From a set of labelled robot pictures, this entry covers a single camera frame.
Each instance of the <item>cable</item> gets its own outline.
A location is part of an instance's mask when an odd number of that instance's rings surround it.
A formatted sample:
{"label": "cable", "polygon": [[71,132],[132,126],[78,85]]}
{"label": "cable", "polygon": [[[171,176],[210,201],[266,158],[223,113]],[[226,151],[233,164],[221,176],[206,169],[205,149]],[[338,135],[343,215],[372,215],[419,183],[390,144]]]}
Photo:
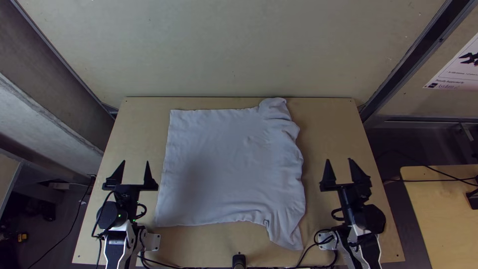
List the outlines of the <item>cable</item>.
{"label": "cable", "polygon": [[322,229],[322,230],[318,230],[315,234],[314,234],[314,243],[312,245],[310,245],[305,251],[304,251],[304,254],[302,254],[302,256],[300,257],[299,259],[299,262],[297,262],[297,265],[291,269],[301,269],[301,268],[313,268],[313,269],[325,269],[325,268],[333,268],[335,263],[337,262],[337,259],[339,257],[339,254],[338,254],[338,251],[334,250],[334,260],[326,265],[326,266],[300,266],[300,264],[302,263],[303,259],[305,258],[305,255],[307,254],[307,252],[313,247],[313,246],[319,246],[319,245],[323,245],[323,244],[327,244],[331,241],[333,241],[335,239],[335,236],[331,235],[331,236],[328,236],[327,238],[325,238],[324,240],[318,242],[317,241],[317,234],[319,234],[320,232],[331,232],[332,230],[330,229]]}
{"label": "cable", "polygon": [[103,204],[101,205],[101,210],[100,210],[100,213],[98,214],[98,217],[96,218],[96,222],[95,222],[95,225],[93,226],[93,230],[91,231],[91,237],[94,237],[94,238],[101,238],[103,236],[103,233],[106,232],[107,230],[104,230],[103,232],[95,235],[95,231],[96,231],[96,226],[98,226],[98,221],[100,220],[101,218],[101,215],[103,214],[103,210],[105,208],[105,204],[106,202],[108,201],[108,198],[111,196],[111,194],[113,193],[116,193],[115,191],[110,191],[108,193],[108,195],[106,196],[105,200],[103,201]]}
{"label": "cable", "polygon": [[141,264],[143,264],[143,267],[144,267],[144,268],[146,268],[146,269],[151,269],[151,268],[148,267],[148,266],[146,265],[146,263],[144,262],[144,260],[146,259],[146,258],[144,257],[144,251],[142,251],[142,252],[141,252],[141,256],[138,256],[138,257],[139,257],[139,259],[141,260]]}
{"label": "cable", "polygon": [[360,238],[359,240],[357,240],[357,242],[349,242],[349,246],[351,246],[352,248],[355,247],[355,252],[357,252],[359,250],[359,246],[360,244],[362,244],[363,242],[365,241],[368,241],[372,238],[376,238],[375,234],[366,234],[366,235],[363,235],[362,238]]}
{"label": "cable", "polygon": [[101,238],[98,238],[98,241],[100,242],[100,250],[98,251],[98,259],[96,260],[95,269],[98,269],[98,265],[100,264],[100,258],[101,258]]}
{"label": "cable", "polygon": [[135,217],[136,220],[142,218],[144,215],[146,215],[146,212],[148,212],[148,208],[145,205],[138,203],[138,206],[142,207],[144,211],[141,212],[139,215],[136,215]]}
{"label": "cable", "polygon": [[37,259],[34,263],[32,263],[27,269],[32,268],[35,264],[37,264],[37,262],[39,262],[41,259],[43,259],[48,253],[50,253],[50,251],[52,251],[52,249],[54,249],[57,245],[59,245],[61,242],[63,242],[63,240],[65,240],[70,235],[71,231],[73,230],[73,227],[75,226],[76,220],[78,219],[78,215],[80,214],[81,202],[85,199],[85,196],[88,193],[88,190],[90,189],[90,186],[93,183],[93,181],[95,181],[94,176],[92,176],[90,178],[90,183],[88,184],[88,187],[86,188],[86,191],[85,191],[85,193],[83,194],[83,197],[80,200],[80,204],[78,205],[78,210],[76,211],[76,216],[75,216],[75,219],[73,220],[70,231],[60,241],[58,241],[54,246],[52,246],[47,252],[45,252],[45,254],[43,254],[39,259]]}
{"label": "cable", "polygon": [[141,259],[141,263],[143,263],[143,262],[144,262],[143,260],[145,260],[145,261],[148,261],[148,262],[150,262],[150,263],[154,263],[154,264],[161,265],[161,266],[164,266],[164,267],[169,267],[169,268],[173,268],[173,269],[183,269],[183,268],[181,268],[181,267],[176,267],[176,266],[172,266],[172,265],[167,265],[167,264],[164,264],[164,263],[160,263],[160,262],[157,262],[157,261],[153,261],[153,260],[150,260],[150,259],[146,259],[146,258],[144,257],[144,252],[141,252],[141,255],[142,255],[142,256],[138,256],[138,257]]}
{"label": "cable", "polygon": [[332,215],[332,218],[336,221],[344,221],[345,218],[344,217],[337,217],[335,214],[342,211],[342,207],[339,207],[339,208],[336,208],[334,210],[332,210],[332,212],[330,213]]}
{"label": "cable", "polygon": [[385,151],[384,153],[380,154],[377,158],[375,158],[375,161],[379,160],[380,158],[382,158],[383,156],[385,156],[385,155],[388,154],[389,152],[394,152],[394,153],[396,153],[396,154],[399,154],[399,155],[401,155],[401,156],[403,156],[403,157],[405,157],[405,158],[407,158],[407,159],[409,159],[409,160],[414,161],[415,163],[417,163],[417,164],[419,164],[419,165],[421,165],[421,166],[424,166],[424,167],[426,167],[426,168],[428,168],[428,169],[430,169],[430,170],[432,170],[432,171],[435,171],[435,172],[437,172],[437,173],[439,173],[439,174],[445,175],[445,176],[447,176],[447,177],[449,177],[449,178],[453,178],[453,179],[439,179],[439,180],[403,180],[403,179],[388,179],[388,180],[385,180],[385,181],[403,181],[403,182],[461,181],[461,182],[463,182],[463,183],[465,183],[465,184],[478,187],[477,184],[473,184],[473,183],[469,183],[469,182],[466,182],[466,181],[465,181],[465,180],[475,179],[475,177],[457,178],[457,177],[452,176],[452,175],[449,175],[449,174],[447,174],[447,173],[445,173],[445,172],[436,170],[436,169],[430,167],[429,165],[426,165],[426,164],[424,164],[424,163],[422,163],[422,162],[420,162],[420,161],[418,161],[418,160],[416,160],[416,159],[414,159],[414,158],[412,158],[412,157],[410,157],[410,156],[408,156],[408,155],[406,155],[406,154],[404,154],[404,153],[402,153],[402,152],[400,152],[400,151],[398,151],[398,150],[395,150],[395,149]]}
{"label": "cable", "polygon": [[[143,238],[141,236],[139,237],[139,241],[141,242],[141,244],[144,247]],[[150,263],[154,263],[154,264],[157,264],[157,265],[162,265],[162,266],[173,268],[173,269],[183,269],[183,268],[178,267],[178,266],[167,265],[167,264],[164,264],[164,263],[160,263],[160,262],[157,262],[157,261],[146,259],[144,257],[144,251],[141,251],[141,255],[138,255],[138,257],[141,259],[141,263],[143,264],[144,268],[146,268],[146,269],[150,269],[150,268],[145,264],[144,261],[148,261]]]}

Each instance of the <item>wooden board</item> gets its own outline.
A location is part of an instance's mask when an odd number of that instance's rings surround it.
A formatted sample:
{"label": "wooden board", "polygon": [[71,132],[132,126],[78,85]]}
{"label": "wooden board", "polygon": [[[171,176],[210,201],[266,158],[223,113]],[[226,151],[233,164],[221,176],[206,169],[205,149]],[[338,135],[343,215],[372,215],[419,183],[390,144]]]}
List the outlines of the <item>wooden board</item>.
{"label": "wooden board", "polygon": [[385,116],[478,118],[475,91],[422,89],[478,32],[478,6],[378,112]]}
{"label": "wooden board", "polygon": [[[433,168],[458,178],[474,177],[478,165]],[[450,179],[423,166],[402,167],[404,180]],[[475,268],[478,252],[478,210],[465,193],[476,189],[461,182],[406,182],[433,269]]]}
{"label": "wooden board", "polygon": [[[126,98],[103,157],[97,182],[88,204],[78,239],[74,263],[94,264],[98,243],[90,237],[95,215],[106,197],[101,184],[125,159],[124,183],[142,182],[146,161],[153,177],[161,180],[161,170],[169,126],[170,109],[241,109],[255,107],[262,98]],[[370,202],[386,215],[385,233],[380,236],[382,262],[403,261],[403,252],[378,170],[368,145],[356,105],[352,99],[287,99],[293,121],[301,131],[297,145],[304,156],[302,182],[306,191],[306,214],[300,222],[304,245],[313,242],[314,233],[337,223],[330,212],[340,206],[337,193],[321,193],[325,160],[332,162],[339,182],[350,182],[347,158],[353,158],[371,176]],[[232,255],[244,253],[251,267],[294,266],[300,251],[290,251],[269,240],[265,227],[235,222],[196,227],[155,228],[153,226],[157,192],[142,192],[141,203],[148,214],[141,219],[151,231],[162,235],[158,252],[147,256],[182,267],[230,267]],[[333,254],[312,249],[303,264],[325,265]]]}
{"label": "wooden board", "polygon": [[0,153],[0,217],[5,208],[8,196],[13,189],[11,183],[18,170],[19,164],[19,161],[10,159]]}
{"label": "wooden board", "polygon": [[445,0],[17,0],[98,98],[366,102]]}

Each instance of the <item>wall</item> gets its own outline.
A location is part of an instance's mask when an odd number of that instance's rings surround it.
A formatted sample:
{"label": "wall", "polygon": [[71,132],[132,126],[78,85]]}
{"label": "wall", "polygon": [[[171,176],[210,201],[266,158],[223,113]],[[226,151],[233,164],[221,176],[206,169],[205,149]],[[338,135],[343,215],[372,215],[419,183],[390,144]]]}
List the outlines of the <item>wall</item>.
{"label": "wall", "polygon": [[422,89],[478,32],[478,6],[412,78],[378,112],[379,116],[478,118],[477,91]]}
{"label": "wall", "polygon": [[0,133],[79,174],[96,174],[103,151],[0,73]]}
{"label": "wall", "polygon": [[8,0],[0,0],[0,73],[80,136],[106,148],[113,119]]}
{"label": "wall", "polygon": [[98,98],[366,102],[445,0],[17,0]]}

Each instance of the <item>wooden desk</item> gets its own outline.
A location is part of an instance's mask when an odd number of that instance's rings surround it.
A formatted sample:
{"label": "wooden desk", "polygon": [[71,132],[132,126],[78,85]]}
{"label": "wooden desk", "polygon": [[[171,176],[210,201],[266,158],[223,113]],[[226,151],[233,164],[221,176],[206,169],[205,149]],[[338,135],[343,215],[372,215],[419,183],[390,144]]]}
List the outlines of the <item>wooden desk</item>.
{"label": "wooden desk", "polygon": [[[123,100],[88,204],[73,262],[96,263],[99,245],[90,234],[96,212],[108,193],[101,190],[101,184],[123,159],[126,160],[124,183],[141,183],[147,160],[153,177],[158,183],[161,180],[171,109],[241,109],[257,106],[262,99],[135,97]],[[371,176],[373,194],[370,202],[387,217],[385,233],[380,236],[381,261],[403,261],[395,222],[353,100],[291,98],[287,101],[293,121],[301,128],[297,145],[304,156],[302,181],[307,201],[306,214],[300,222],[303,243],[312,244],[317,230],[337,224],[330,216],[330,212],[340,206],[337,193],[321,193],[319,181],[325,160],[329,158],[338,182],[350,182],[347,160],[350,157]],[[149,209],[141,223],[162,235],[159,251],[147,252],[147,257],[182,267],[230,267],[232,255],[241,252],[247,256],[251,267],[289,267],[294,266],[301,255],[299,251],[272,243],[265,227],[248,222],[155,228],[152,220],[156,200],[156,192],[141,192],[140,202]],[[325,265],[332,256],[331,252],[313,248],[303,264]]]}
{"label": "wooden desk", "polygon": [[[478,165],[433,168],[458,178],[478,174]],[[450,179],[423,166],[402,167],[403,180]],[[457,182],[405,182],[434,269],[474,268],[478,253],[478,210],[465,196],[476,187]]]}
{"label": "wooden desk", "polygon": [[20,162],[0,153],[0,218],[5,209]]}

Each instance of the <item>concrete wall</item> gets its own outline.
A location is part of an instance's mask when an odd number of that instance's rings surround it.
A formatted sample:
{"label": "concrete wall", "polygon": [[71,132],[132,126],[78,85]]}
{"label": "concrete wall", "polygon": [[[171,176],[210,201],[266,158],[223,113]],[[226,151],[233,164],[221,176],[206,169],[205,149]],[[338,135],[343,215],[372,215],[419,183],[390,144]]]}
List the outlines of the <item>concrete wall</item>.
{"label": "concrete wall", "polygon": [[113,119],[9,0],[0,0],[0,73],[74,132],[105,150]]}
{"label": "concrete wall", "polygon": [[103,151],[0,73],[0,133],[79,174],[96,174]]}

